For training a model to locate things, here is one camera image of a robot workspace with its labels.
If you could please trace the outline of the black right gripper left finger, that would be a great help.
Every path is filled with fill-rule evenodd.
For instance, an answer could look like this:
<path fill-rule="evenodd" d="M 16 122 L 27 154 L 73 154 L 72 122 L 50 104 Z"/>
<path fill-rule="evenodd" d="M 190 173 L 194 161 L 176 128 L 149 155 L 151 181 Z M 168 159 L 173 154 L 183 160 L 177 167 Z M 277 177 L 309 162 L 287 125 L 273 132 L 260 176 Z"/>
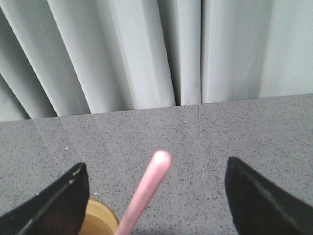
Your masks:
<path fill-rule="evenodd" d="M 38 195 L 0 217 L 2 235 L 77 235 L 89 199 L 85 163 L 77 163 Z"/>

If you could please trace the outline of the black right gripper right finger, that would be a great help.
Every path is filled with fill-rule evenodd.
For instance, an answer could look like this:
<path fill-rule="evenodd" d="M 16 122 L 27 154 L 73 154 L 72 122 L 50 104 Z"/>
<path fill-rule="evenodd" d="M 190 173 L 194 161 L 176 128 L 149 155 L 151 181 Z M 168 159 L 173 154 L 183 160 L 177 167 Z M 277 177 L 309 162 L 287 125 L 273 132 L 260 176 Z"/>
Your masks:
<path fill-rule="evenodd" d="M 228 158 L 224 182 L 238 234 L 313 233 L 312 206 L 281 189 L 240 158 Z"/>

